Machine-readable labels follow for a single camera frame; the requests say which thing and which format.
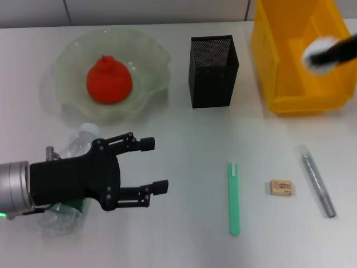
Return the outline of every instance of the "black mesh pen holder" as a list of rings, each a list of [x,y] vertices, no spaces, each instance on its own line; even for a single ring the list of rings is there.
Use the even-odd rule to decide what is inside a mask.
[[[238,67],[232,35],[192,37],[189,72],[192,108],[229,106]]]

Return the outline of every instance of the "white table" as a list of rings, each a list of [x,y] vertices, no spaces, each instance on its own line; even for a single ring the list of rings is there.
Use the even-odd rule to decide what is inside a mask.
[[[346,23],[357,32],[357,20]],[[120,156],[122,185],[168,179],[168,194],[148,209],[110,213],[93,201],[81,232],[69,236],[44,234],[36,216],[0,220],[1,267],[357,267],[357,99],[324,116],[278,118],[259,96],[252,22],[133,27],[172,54],[169,96],[100,126],[105,138],[155,137],[155,151]],[[95,28],[0,30],[0,162],[44,161],[47,145],[65,147],[86,121],[62,111],[46,73],[70,41]],[[231,106],[191,109],[190,37],[230,34],[240,61]],[[323,217],[293,152],[299,143],[311,150],[338,217]],[[229,160],[240,168],[239,237],[228,231]],[[269,195],[271,179],[292,180],[296,195]]]

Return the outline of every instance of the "gray wall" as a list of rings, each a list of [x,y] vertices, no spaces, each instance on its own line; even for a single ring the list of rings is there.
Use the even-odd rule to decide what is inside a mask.
[[[343,18],[357,18],[357,0],[335,2]],[[248,0],[0,0],[0,27],[242,21],[247,5]],[[248,20],[254,11],[252,0]]]

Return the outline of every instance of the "silver pen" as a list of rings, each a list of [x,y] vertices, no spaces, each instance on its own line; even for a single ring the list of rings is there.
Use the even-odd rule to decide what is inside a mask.
[[[302,163],[307,171],[309,178],[312,181],[317,196],[319,197],[322,206],[324,207],[326,215],[329,218],[333,218],[334,216],[336,216],[334,206],[332,205],[330,196],[327,193],[326,187],[324,185],[324,182],[322,181],[322,177],[316,167],[316,164],[311,156],[311,153],[304,145],[299,145],[298,150],[301,155]]]

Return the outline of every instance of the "robotic arm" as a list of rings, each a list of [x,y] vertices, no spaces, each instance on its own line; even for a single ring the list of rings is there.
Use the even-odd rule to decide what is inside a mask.
[[[117,155],[155,149],[154,138],[137,141],[133,133],[92,142],[90,151],[79,157],[29,165],[27,161],[0,165],[0,212],[8,218],[42,213],[59,202],[81,198],[97,200],[105,211],[116,208],[149,207],[150,195],[166,194],[168,181],[136,187],[120,187]]]

